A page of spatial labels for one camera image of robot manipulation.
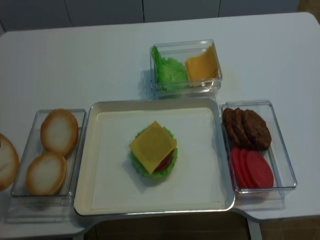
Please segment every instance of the white table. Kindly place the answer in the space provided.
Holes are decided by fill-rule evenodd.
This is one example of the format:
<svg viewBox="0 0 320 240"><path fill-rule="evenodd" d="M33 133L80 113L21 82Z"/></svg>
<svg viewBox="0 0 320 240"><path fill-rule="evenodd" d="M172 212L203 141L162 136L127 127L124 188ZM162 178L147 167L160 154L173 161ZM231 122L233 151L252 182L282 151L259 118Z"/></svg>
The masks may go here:
<svg viewBox="0 0 320 240"><path fill-rule="evenodd" d="M281 209L241 205L249 219L320 215L320 26L309 13L9 32L0 38L0 132L21 157L37 110L150 97L149 48L213 39L223 73L217 101L269 99L298 186ZM8 224L0 193L0 238L75 235L114 217Z"/></svg>

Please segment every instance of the clear plastic container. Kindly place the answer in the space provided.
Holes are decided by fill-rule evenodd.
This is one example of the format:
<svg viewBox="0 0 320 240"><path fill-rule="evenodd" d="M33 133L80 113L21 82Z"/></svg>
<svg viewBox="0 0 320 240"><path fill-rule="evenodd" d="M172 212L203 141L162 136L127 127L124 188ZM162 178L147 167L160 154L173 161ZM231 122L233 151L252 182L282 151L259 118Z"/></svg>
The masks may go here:
<svg viewBox="0 0 320 240"><path fill-rule="evenodd" d="M31 162L39 155L46 152L41 143L40 131L43 121L52 110L39 110L34 118L33 125L27 140L19 170L11 189L13 199L22 200L23 204L35 204L45 202L47 204L64 205L70 203L71 196L74 193L78 173L75 170L78 167L78 162L81 160L83 147L83 132L86 120L86 111L84 109L69 109L74 115L78 123L79 138L73 151L65 158L67 162L67 170L64 183L60 191L55 195L49 196L33 196L26 188L26 174Z"/></svg>
<svg viewBox="0 0 320 240"><path fill-rule="evenodd" d="M222 72L217 56L215 43L213 40L185 41L176 43L155 44L160 55L166 59L174 58L185 65L188 58L197 57L205 52L213 45L214 52L218 63L218 74L216 78L199 79L195 81L185 81L182 83L158 83L157 71L154 60L151 56L150 48L150 72L151 72L151 88L156 97L178 98L178 97L210 97L221 87Z"/></svg>
<svg viewBox="0 0 320 240"><path fill-rule="evenodd" d="M294 190L297 187L297 180L294 174L294 170L291 166L287 149L282 138L275 111L271 102L267 100L227 102L221 105L221 114L226 108L240 108L242 110L250 109L255 111L265 120L271 134L271 145L269 149L260 153L263 155L272 170L274 177L273 187L244 189L240 188L236 181L235 172L230 157L230 151L234 147L234 145L229 141L227 133L223 127L223 137L231 170L231 178L233 180L237 196L240 198L248 198L251 200L283 199L286 191Z"/></svg>

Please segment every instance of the burger patty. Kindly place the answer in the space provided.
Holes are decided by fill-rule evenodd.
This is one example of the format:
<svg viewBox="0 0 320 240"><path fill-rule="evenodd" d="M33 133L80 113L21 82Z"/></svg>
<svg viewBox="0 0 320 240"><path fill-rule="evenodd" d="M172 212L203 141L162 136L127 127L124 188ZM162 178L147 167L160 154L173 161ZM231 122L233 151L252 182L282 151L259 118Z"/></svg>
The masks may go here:
<svg viewBox="0 0 320 240"><path fill-rule="evenodd" d="M164 169L163 166L167 165L167 167L169 167L169 165L171 164L172 160L174 159L174 150L172 150L168 156L166 156L162 162L159 164L159 166L154 170L155 172L160 172L163 171Z"/></svg>
<svg viewBox="0 0 320 240"><path fill-rule="evenodd" d="M222 113L222 123L225 128L226 134L228 135L229 139L235 144L236 146L240 147L241 143L237 134L234 131L233 122L232 122L232 113L234 110L231 108L226 108Z"/></svg>
<svg viewBox="0 0 320 240"><path fill-rule="evenodd" d="M271 135L265 120L255 111L242 111L241 119L244 131L251 142L258 150L264 151L270 147Z"/></svg>
<svg viewBox="0 0 320 240"><path fill-rule="evenodd" d="M232 125L233 130L238 137L242 145L247 149L256 149L253 143L248 139L247 134L244 130L243 121L242 121L243 110L236 108L232 112Z"/></svg>

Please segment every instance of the burger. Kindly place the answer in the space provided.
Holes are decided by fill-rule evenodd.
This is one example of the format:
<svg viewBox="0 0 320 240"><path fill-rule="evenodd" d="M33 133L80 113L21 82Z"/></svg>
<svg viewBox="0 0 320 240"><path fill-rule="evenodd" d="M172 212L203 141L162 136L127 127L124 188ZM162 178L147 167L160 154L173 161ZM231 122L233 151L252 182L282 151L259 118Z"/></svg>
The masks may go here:
<svg viewBox="0 0 320 240"><path fill-rule="evenodd" d="M178 157L177 140L157 121L139 132L129 147L134 167L147 178L165 178L171 173Z"/></svg>

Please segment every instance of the red tomato slice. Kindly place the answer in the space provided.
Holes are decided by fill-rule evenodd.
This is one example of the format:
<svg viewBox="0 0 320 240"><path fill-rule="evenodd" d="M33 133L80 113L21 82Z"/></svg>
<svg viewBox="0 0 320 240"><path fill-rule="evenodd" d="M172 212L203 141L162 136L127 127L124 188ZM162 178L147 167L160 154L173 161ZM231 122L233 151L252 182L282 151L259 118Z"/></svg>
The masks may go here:
<svg viewBox="0 0 320 240"><path fill-rule="evenodd" d="M239 153L239 166L240 166L240 172L242 174L243 180L246 183L247 187L249 189L254 189L255 184L251 180L251 176L249 175L248 168L246 166L246 156L247 156L248 150L243 148L241 149Z"/></svg>
<svg viewBox="0 0 320 240"><path fill-rule="evenodd" d="M260 189L272 188L274 175L264 157L257 151L248 151L245 159L248 173L255 186Z"/></svg>
<svg viewBox="0 0 320 240"><path fill-rule="evenodd" d="M173 157L169 161L167 161L166 163L163 163L160 166L158 166L154 171L161 172L161 171L165 170L172 163L172 160L173 160Z"/></svg>
<svg viewBox="0 0 320 240"><path fill-rule="evenodd" d="M244 181L244 178L243 178L242 173L240 171L239 152L240 152L240 148L238 148L238 147L232 148L231 153L230 153L231 162L232 162L232 166L233 166L233 170L234 170L237 184L239 185L240 188L247 189L248 186L247 186L246 182Z"/></svg>

